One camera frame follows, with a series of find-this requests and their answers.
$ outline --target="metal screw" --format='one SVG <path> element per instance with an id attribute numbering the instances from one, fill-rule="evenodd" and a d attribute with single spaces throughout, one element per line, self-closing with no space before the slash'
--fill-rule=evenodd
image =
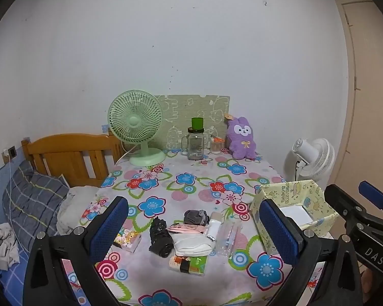
<path id="1" fill-rule="evenodd" d="M 308 237 L 308 238 L 312 238 L 313 236 L 315 236 L 315 233 L 314 233 L 312 230 L 310 230 L 310 229 L 306 229 L 306 230 L 303 232 L 303 234 L 304 234 L 306 237 Z"/>
<path id="2" fill-rule="evenodd" d="M 349 243 L 350 242 L 350 237 L 348 235 L 342 235 L 342 240 L 345 242 L 345 243 Z"/>
<path id="3" fill-rule="evenodd" d="M 79 235 L 81 235 L 84 231 L 85 231 L 84 227 L 82 227 L 82 226 L 77 226 L 77 227 L 74 229 L 74 234 L 79 236 Z"/>
<path id="4" fill-rule="evenodd" d="M 45 237 L 45 232 L 44 231 L 40 231 L 38 234 L 37 234 L 37 238 L 38 239 L 43 239 Z"/>

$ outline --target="green patterned board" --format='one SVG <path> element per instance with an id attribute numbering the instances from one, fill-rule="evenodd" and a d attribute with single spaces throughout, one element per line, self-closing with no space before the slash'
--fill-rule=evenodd
<path id="1" fill-rule="evenodd" d="M 181 147 L 181 139 L 187 135 L 192 125 L 192 117 L 204 118 L 205 148 L 209 148 L 210 135 L 225 138 L 227 123 L 224 114 L 228 113 L 230 97 L 219 95 L 158 95 L 163 109 L 163 123 L 151 147 L 176 149 Z"/>

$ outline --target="blue textured pad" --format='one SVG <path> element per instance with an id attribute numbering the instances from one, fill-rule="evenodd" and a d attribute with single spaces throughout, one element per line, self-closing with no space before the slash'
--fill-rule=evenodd
<path id="1" fill-rule="evenodd" d="M 92 263 L 100 262 L 105 258 L 115 237 L 122 228 L 122 224 L 128 217 L 128 210 L 128 201 L 125 198 L 122 198 L 109 214 L 104 224 L 96 232 L 95 236 L 91 239 L 89 245 L 89 258 Z"/>
<path id="2" fill-rule="evenodd" d="M 295 265 L 298 261 L 298 244 L 271 206 L 263 201 L 260 220 L 274 242 L 284 263 Z"/>
<path id="3" fill-rule="evenodd" d="M 383 209 L 383 193 L 366 181 L 359 184 L 359 193 L 379 209 Z"/>

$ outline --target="stuffed animal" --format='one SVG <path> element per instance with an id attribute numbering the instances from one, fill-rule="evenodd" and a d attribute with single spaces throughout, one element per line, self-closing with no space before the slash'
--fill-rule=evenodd
<path id="1" fill-rule="evenodd" d="M 245 117 L 230 119 L 228 121 L 227 137 L 231 141 L 230 151 L 233 153 L 233 159 L 241 160 L 255 159 L 255 148 L 257 145 L 254 142 L 254 135 L 251 127 Z"/>

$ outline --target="fabric storage bin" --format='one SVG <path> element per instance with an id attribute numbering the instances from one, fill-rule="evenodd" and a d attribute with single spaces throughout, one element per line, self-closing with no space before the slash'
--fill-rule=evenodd
<path id="1" fill-rule="evenodd" d="M 256 186 L 250 211 L 269 255 L 278 254 L 278 251 L 259 216 L 260 204 L 265 199 L 272 199 L 279 208 L 302 206 L 306 214 L 310 216 L 310 221 L 299 227 L 301 230 L 312 230 L 318 237 L 326 236 L 339 215 L 325 201 L 324 192 L 313 180 Z"/>

